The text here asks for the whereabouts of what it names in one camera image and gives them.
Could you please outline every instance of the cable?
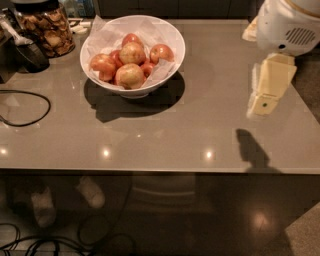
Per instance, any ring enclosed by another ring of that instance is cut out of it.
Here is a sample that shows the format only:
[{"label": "cable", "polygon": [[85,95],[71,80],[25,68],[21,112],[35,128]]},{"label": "cable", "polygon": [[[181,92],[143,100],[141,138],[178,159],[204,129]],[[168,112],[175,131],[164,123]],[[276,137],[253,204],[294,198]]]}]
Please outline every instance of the cable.
[{"label": "cable", "polygon": [[41,119],[43,119],[49,113],[49,111],[51,109],[50,100],[47,97],[45,97],[45,96],[43,96],[41,94],[34,93],[34,92],[21,91],[21,90],[0,90],[0,94],[8,94],[8,93],[28,94],[28,95],[32,95],[32,96],[36,96],[36,97],[42,98],[48,103],[48,108],[47,108],[47,111],[40,118],[38,118],[38,119],[36,119],[34,121],[31,121],[31,122],[28,122],[28,123],[24,123],[24,124],[12,123],[12,122],[8,121],[7,119],[5,119],[3,116],[0,115],[0,121],[3,122],[6,125],[13,126],[13,127],[24,127],[24,126],[32,125],[32,124],[40,121]]}]

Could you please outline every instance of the glossy table surface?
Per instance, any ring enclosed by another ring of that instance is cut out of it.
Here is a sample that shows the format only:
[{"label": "glossy table surface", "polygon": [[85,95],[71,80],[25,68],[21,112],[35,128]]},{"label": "glossy table surface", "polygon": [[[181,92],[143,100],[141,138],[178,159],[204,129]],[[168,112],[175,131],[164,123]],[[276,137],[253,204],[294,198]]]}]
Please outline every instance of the glossy table surface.
[{"label": "glossy table surface", "polygon": [[[128,100],[88,80],[76,48],[0,89],[41,93],[52,103],[24,128],[0,124],[0,168],[16,170],[320,173],[320,126],[294,87],[266,120],[246,118],[251,69],[265,55],[241,39],[247,21],[169,20],[182,33],[179,72],[149,96]],[[0,95],[4,117],[32,120],[46,103]]]}]

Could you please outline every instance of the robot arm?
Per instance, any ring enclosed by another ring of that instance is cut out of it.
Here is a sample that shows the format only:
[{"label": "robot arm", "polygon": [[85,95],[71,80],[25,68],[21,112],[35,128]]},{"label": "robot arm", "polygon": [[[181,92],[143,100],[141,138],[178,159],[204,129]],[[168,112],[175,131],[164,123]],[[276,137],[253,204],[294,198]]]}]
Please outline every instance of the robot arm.
[{"label": "robot arm", "polygon": [[320,41],[319,0],[266,0],[243,33],[268,57],[253,69],[247,116],[272,113],[295,75],[295,56],[311,51]]}]

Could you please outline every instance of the floor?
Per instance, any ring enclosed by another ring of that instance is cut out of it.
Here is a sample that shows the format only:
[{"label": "floor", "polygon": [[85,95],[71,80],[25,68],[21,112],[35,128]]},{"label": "floor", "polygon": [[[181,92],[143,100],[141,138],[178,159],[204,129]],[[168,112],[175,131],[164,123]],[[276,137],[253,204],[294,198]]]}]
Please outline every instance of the floor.
[{"label": "floor", "polygon": [[30,199],[16,193],[8,203],[6,191],[18,188],[2,184],[0,249],[11,253],[3,255],[37,246],[39,255],[253,255],[320,199],[320,176],[110,174],[92,177],[106,197],[96,210],[70,185],[79,177],[42,178],[58,211],[45,229]]}]

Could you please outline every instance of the jar lid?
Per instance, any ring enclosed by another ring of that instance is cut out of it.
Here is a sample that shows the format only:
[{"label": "jar lid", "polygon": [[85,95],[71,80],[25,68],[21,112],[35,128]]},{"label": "jar lid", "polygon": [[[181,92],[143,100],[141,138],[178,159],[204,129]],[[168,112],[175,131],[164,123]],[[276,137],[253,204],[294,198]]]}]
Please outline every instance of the jar lid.
[{"label": "jar lid", "polygon": [[10,0],[18,12],[43,12],[59,7],[58,0]]},{"label": "jar lid", "polygon": [[39,4],[45,3],[50,0],[10,0],[14,4]]}]

